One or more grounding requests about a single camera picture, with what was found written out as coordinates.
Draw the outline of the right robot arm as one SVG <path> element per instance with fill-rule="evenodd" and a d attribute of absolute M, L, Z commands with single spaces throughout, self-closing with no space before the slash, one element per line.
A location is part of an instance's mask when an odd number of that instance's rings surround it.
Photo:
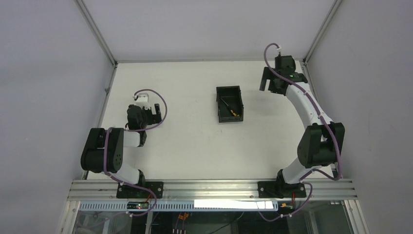
<path fill-rule="evenodd" d="M 287 97 L 305 130 L 297 146 L 297 158 L 278 171 L 275 181 L 268 185 L 259 185 L 259 189 L 269 197 L 305 197 L 305 188 L 301 181 L 321 167 L 338 162 L 345 128 L 322 110 L 304 74 L 296 72 L 292 56 L 278 55 L 275 57 L 275 68 L 264 68 L 260 90 L 263 91 L 266 85 L 270 92 Z"/>

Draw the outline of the black yellow screwdriver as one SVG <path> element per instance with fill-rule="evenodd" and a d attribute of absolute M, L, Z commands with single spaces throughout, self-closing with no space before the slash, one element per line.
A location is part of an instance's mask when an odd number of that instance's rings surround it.
<path fill-rule="evenodd" d="M 235 117 L 239 117 L 240 115 L 237 114 L 234 109 L 221 97 L 220 100 L 224 103 L 228 111 Z"/>

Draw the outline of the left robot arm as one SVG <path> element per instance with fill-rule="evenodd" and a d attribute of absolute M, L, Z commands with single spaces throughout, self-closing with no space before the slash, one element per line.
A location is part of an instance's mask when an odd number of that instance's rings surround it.
<path fill-rule="evenodd" d="M 144 146 L 147 139 L 145 129 L 162 120 L 158 103 L 151 107 L 129 105 L 126 128 L 92 128 L 81 155 L 83 170 L 103 173 L 115 177 L 120 183 L 146 186 L 143 172 L 123 162 L 124 148 Z"/>

